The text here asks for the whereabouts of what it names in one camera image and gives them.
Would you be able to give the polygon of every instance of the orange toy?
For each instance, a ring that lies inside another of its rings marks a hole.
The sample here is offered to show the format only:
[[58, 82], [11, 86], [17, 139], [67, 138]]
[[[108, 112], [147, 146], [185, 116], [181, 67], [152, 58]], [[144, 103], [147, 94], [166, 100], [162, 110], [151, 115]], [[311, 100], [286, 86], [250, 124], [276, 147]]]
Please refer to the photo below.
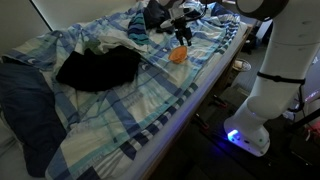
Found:
[[179, 46], [174, 48], [169, 55], [169, 60], [178, 64], [182, 63], [186, 58], [187, 58], [186, 46]]

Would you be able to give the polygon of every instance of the blue light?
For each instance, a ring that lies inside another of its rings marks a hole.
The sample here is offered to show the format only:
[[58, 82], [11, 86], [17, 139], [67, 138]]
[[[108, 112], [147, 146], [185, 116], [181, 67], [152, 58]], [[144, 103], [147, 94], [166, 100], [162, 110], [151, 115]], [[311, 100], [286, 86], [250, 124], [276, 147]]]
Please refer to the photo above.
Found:
[[231, 140], [234, 135], [238, 134], [238, 130], [233, 130], [228, 133], [228, 139]]

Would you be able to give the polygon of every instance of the white wall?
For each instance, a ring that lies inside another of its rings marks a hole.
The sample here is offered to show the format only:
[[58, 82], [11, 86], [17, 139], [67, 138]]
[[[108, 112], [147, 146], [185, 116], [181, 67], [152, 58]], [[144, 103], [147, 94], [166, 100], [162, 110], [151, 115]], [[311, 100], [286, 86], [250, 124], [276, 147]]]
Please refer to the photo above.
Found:
[[46, 32], [49, 29], [29, 0], [0, 0], [0, 56]]

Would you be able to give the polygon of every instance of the white robot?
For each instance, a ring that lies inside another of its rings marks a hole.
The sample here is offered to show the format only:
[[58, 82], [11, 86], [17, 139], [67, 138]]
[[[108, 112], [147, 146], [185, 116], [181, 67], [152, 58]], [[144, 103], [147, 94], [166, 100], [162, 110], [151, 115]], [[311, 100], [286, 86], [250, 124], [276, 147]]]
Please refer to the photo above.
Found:
[[320, 1], [236, 0], [236, 5], [245, 16], [273, 20], [253, 90], [234, 116], [224, 122], [232, 143], [260, 157], [270, 146], [263, 124], [289, 108], [320, 48]]

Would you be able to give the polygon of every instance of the checkered blanket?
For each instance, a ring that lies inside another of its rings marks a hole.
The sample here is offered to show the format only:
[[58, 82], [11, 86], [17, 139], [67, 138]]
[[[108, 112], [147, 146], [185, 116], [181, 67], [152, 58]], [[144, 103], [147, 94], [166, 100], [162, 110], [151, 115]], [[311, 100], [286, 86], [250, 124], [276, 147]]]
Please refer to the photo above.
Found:
[[[193, 46], [187, 60], [168, 60], [179, 46], [174, 35], [146, 31], [148, 44], [128, 38], [128, 24], [142, 3], [125, 13], [53, 31], [31, 39], [5, 56], [40, 69], [55, 94], [57, 114], [68, 132], [46, 172], [48, 179], [115, 177], [134, 160], [135, 153], [155, 135], [197, 88], [193, 80], [213, 54], [223, 54], [239, 27], [237, 15], [208, 16], [191, 22]], [[96, 53], [124, 45], [144, 61], [132, 83], [104, 92], [88, 93], [59, 84], [55, 76], [72, 51]]]

